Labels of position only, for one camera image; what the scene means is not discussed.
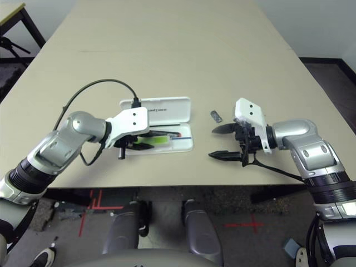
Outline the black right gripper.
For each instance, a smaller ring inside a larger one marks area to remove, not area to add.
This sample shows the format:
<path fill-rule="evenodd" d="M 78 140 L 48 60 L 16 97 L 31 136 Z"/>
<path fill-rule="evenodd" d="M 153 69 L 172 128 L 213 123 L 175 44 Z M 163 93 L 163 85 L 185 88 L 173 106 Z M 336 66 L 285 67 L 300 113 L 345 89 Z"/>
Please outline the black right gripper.
<path fill-rule="evenodd" d="M 220 161 L 240 161 L 245 167 L 249 164 L 249 155 L 255 156 L 258 150 L 258 143 L 255 136 L 254 128 L 247 122 L 227 123 L 219 125 L 212 130 L 214 134 L 231 134 L 235 132 L 235 139 L 239 142 L 241 152 L 230 152 L 227 150 L 214 151 L 208 155 L 213 159 Z"/>

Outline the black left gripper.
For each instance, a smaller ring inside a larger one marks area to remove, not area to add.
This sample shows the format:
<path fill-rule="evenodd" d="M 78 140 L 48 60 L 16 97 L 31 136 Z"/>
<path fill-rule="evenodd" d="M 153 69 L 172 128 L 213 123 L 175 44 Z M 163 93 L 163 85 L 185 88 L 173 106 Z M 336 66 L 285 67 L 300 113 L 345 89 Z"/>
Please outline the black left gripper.
<path fill-rule="evenodd" d="M 154 131 L 149 131 L 148 133 L 139 134 L 138 137 L 149 138 L 156 136 Z M 154 146 L 146 143 L 136 144 L 137 141 L 136 136 L 127 135 L 115 142 L 115 148 L 119 149 L 118 159 L 124 160 L 126 158 L 126 150 L 135 150 L 135 151 L 143 151 L 153 149 Z"/>

